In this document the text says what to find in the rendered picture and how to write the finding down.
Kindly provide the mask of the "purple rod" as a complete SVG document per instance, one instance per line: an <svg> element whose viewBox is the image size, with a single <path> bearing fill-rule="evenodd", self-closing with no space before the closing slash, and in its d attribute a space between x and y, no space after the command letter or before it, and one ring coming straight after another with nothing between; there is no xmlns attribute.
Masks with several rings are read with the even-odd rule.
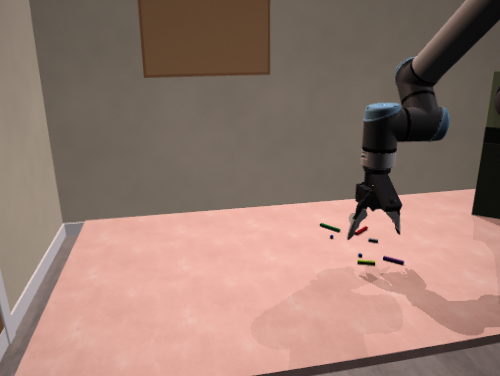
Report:
<svg viewBox="0 0 500 376"><path fill-rule="evenodd" d="M395 259L395 258L391 258L391 257L387 257L387 256L383 256L383 260L388 261L388 262L392 262L392 263L396 263L396 264L400 264L400 265L404 265L403 260L399 260L399 259Z"/></svg>

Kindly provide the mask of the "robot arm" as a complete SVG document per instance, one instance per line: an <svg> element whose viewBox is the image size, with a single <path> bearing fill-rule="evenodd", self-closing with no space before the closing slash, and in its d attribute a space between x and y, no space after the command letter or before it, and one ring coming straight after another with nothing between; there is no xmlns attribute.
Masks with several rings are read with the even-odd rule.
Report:
<svg viewBox="0 0 500 376"><path fill-rule="evenodd" d="M397 142L439 141L447 134L449 112L438 107L433 86L500 20L500 0L466 0L417 57L401 62L395 82L402 104L366 107L361 164L385 170L395 166ZM400 111L401 110L401 111ZM384 212L402 203L388 176L370 179Z"/></svg>

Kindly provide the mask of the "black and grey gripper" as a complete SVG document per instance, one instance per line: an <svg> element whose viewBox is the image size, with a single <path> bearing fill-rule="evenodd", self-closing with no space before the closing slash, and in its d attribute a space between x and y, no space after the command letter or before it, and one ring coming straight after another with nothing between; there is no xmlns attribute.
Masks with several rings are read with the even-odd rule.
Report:
<svg viewBox="0 0 500 376"><path fill-rule="evenodd" d="M381 204L377 198L375 190L371 184L370 178L372 175L389 174L391 172L391 169L375 170L375 169L370 169L370 168L367 168L364 166L363 166L363 169L365 171L364 182L362 182L360 184L356 184L355 201L358 202L358 204L356 206L356 211L355 211L355 213L351 213L348 217L349 222L350 222L350 227L349 227L348 234L347 234L347 240L351 239L355 235L355 231L359 228L361 221L367 217L367 215L368 215L367 208L368 207L370 209L372 209L371 211L373 211L373 212L376 209L383 210L381 207ZM366 171L368 171L368 173L366 173ZM370 174L370 173L374 173L374 174ZM392 216L392 217L390 217L390 219L395 224L395 230L397 231L398 235L400 235L400 232L401 232L400 211L386 212L386 214L388 214L389 217L390 217L390 215Z"/></svg>

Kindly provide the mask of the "lime green rod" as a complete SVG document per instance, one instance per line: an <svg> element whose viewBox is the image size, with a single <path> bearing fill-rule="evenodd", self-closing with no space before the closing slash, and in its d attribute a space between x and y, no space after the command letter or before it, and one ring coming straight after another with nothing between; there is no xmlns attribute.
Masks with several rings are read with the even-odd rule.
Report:
<svg viewBox="0 0 500 376"><path fill-rule="evenodd" d="M375 261L358 260L357 264L361 264L361 265L373 265L373 266L375 266Z"/></svg>

